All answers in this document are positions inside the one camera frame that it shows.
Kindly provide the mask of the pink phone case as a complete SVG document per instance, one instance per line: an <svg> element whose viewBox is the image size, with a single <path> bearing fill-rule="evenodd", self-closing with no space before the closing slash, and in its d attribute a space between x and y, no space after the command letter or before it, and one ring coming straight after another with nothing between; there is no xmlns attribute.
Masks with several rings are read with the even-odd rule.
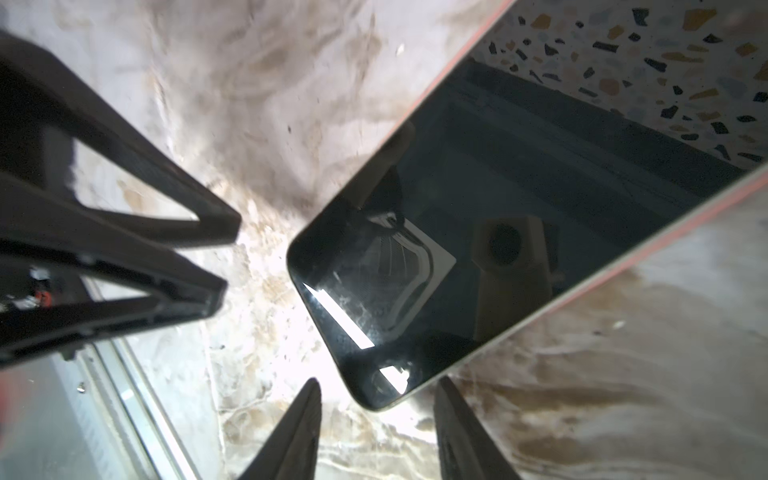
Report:
<svg viewBox="0 0 768 480"><path fill-rule="evenodd" d="M767 182L763 1L506 1L419 98L584 230L570 303Z"/></svg>

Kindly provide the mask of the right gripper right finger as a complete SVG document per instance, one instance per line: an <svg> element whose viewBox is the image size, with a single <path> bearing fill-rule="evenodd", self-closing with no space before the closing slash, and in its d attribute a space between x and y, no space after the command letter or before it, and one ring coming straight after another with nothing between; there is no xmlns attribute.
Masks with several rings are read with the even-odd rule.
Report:
<svg viewBox="0 0 768 480"><path fill-rule="evenodd" d="M447 376L438 382L434 419L442 479L521 480Z"/></svg>

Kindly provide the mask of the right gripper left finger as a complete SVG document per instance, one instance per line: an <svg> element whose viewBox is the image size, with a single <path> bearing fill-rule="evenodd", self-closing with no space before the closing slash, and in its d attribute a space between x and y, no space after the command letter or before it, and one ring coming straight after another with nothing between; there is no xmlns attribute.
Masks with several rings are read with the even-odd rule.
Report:
<svg viewBox="0 0 768 480"><path fill-rule="evenodd" d="M320 384L310 378L239 479L314 479L321 421Z"/></svg>

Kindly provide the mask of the black phone case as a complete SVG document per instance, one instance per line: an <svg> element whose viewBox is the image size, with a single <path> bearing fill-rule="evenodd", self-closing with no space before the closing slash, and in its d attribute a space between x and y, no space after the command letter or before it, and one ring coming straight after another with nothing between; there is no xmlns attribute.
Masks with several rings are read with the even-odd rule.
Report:
<svg viewBox="0 0 768 480"><path fill-rule="evenodd" d="M763 1L517 1L291 243L381 411L767 158Z"/></svg>

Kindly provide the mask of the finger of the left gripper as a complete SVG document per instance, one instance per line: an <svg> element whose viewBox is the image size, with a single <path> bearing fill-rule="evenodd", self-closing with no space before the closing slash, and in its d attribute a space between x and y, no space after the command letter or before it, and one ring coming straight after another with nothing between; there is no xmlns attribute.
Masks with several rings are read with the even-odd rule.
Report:
<svg viewBox="0 0 768 480"><path fill-rule="evenodd" d="M92 209L97 218L177 248L231 244L241 216L177 166L50 51L1 32L1 99L33 121L56 127L187 208L195 220Z"/></svg>
<svg viewBox="0 0 768 480"><path fill-rule="evenodd" d="M102 301L81 297L2 314L2 367L211 317L221 308L226 281L175 250L197 244L198 228L192 221L84 207L3 174L2 266L41 267L59 278L98 279L137 294Z"/></svg>

